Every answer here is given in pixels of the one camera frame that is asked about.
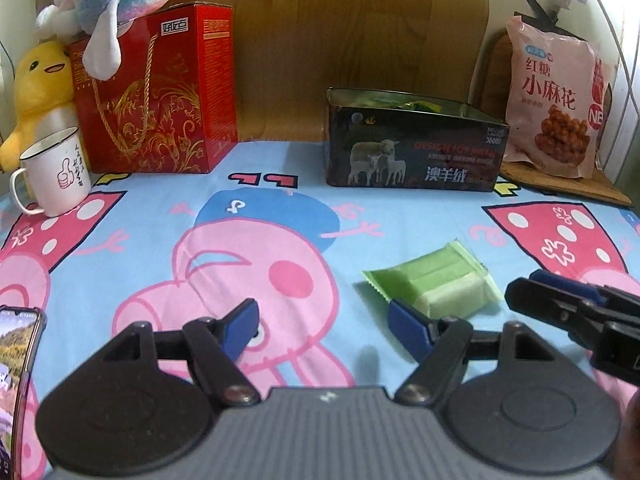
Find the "red gift box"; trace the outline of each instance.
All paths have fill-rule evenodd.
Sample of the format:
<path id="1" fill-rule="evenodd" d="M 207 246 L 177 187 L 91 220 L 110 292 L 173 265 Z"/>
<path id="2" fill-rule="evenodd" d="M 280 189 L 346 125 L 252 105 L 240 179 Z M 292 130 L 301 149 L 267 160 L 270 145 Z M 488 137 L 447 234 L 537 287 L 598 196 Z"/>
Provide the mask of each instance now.
<path id="1" fill-rule="evenodd" d="M 107 81 L 70 46 L 76 105 L 96 173 L 208 173 L 238 142 L 230 7 L 185 4 L 136 19 Z"/>

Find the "pink snack bag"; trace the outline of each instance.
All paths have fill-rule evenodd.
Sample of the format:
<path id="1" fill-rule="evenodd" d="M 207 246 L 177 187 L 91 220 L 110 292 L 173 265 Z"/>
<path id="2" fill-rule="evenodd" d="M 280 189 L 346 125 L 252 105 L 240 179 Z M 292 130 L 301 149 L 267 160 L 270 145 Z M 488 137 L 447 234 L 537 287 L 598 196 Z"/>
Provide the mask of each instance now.
<path id="1" fill-rule="evenodd" d="M 504 160 L 543 173 L 590 178 L 604 122 L 602 60 L 586 41 L 541 32 L 514 16 Z"/>

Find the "green wrapped item in tin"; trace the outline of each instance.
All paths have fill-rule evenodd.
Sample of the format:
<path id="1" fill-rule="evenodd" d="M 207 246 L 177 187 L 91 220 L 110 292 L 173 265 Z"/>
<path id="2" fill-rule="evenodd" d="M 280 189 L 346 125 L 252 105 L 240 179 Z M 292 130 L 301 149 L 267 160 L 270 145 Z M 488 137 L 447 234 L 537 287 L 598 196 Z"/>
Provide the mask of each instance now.
<path id="1" fill-rule="evenodd" d="M 469 317 L 503 299 L 486 267 L 457 240 L 405 264 L 366 270 L 364 276 L 385 300 L 403 300 L 433 319 Z"/>

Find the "blue gripper pad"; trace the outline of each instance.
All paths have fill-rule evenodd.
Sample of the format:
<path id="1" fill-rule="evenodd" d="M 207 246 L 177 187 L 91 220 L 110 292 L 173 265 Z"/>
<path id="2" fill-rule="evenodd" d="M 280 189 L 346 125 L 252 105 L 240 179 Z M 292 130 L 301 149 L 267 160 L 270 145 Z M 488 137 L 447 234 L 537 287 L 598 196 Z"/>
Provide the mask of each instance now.
<path id="1" fill-rule="evenodd" d="M 230 359 L 237 361 L 258 331 L 260 310 L 257 301 L 244 300 L 218 323 L 223 328 L 220 346 Z"/>
<path id="2" fill-rule="evenodd" d="M 420 362 L 433 349 L 433 341 L 427 327 L 412 313 L 420 314 L 399 300 L 391 300 L 386 323 L 391 333 L 396 336 L 411 357 Z"/>
<path id="3" fill-rule="evenodd" d="M 532 282 L 552 286 L 553 288 L 558 288 L 574 296 L 591 300 L 598 306 L 605 306 L 607 303 L 607 299 L 599 293 L 596 286 L 570 280 L 569 278 L 563 278 L 548 270 L 536 270 L 529 275 L 529 279 Z"/>

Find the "pink plush toy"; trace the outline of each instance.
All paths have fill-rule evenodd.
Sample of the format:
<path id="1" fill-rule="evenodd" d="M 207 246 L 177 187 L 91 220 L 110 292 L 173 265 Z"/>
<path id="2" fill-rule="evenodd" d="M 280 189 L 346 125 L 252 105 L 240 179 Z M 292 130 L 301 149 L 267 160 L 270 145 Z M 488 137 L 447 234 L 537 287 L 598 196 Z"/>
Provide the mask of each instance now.
<path id="1" fill-rule="evenodd" d="M 112 77 L 120 67 L 118 36 L 132 20 L 155 12 L 168 0 L 53 0 L 36 19 L 41 38 L 56 35 L 69 43 L 80 32 L 91 35 L 82 56 L 87 73 L 100 80 Z"/>

